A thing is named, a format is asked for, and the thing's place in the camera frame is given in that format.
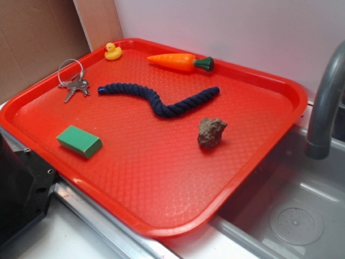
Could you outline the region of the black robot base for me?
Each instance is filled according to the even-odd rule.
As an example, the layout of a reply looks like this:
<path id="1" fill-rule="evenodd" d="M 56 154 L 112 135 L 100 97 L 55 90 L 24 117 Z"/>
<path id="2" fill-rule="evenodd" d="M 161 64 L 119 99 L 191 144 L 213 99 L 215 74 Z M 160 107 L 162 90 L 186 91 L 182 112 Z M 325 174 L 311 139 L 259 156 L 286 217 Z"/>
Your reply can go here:
<path id="1" fill-rule="evenodd" d="M 47 214 L 57 172 L 34 151 L 13 151 L 1 136 L 1 249 Z"/>

